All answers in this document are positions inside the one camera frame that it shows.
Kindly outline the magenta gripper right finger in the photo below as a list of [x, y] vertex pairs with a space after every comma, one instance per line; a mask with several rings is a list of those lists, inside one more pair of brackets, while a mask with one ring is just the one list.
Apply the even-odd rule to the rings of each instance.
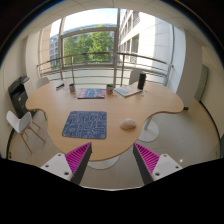
[[145, 185], [182, 169], [168, 154], [158, 154], [138, 143], [133, 144], [133, 154]]

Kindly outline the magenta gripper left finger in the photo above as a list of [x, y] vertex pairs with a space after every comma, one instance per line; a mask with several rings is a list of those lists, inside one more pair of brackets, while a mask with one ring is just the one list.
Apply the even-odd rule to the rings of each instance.
[[57, 153], [41, 168], [65, 180], [80, 184], [89, 158], [92, 154], [92, 144], [87, 143], [67, 154]]

